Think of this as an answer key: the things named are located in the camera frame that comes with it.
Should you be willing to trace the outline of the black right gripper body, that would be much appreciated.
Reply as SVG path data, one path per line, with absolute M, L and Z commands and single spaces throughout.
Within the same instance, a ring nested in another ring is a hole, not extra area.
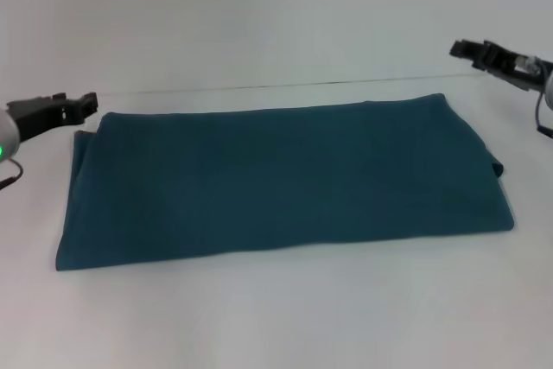
M 479 45 L 474 67 L 524 91 L 543 92 L 552 75 L 551 61 L 515 53 L 490 41 Z

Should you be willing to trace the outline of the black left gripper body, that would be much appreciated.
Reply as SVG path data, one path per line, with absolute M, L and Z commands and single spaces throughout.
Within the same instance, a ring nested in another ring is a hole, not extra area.
M 55 128 L 80 124 L 80 101 L 68 99 L 65 93 L 11 101 L 7 112 L 21 143 Z

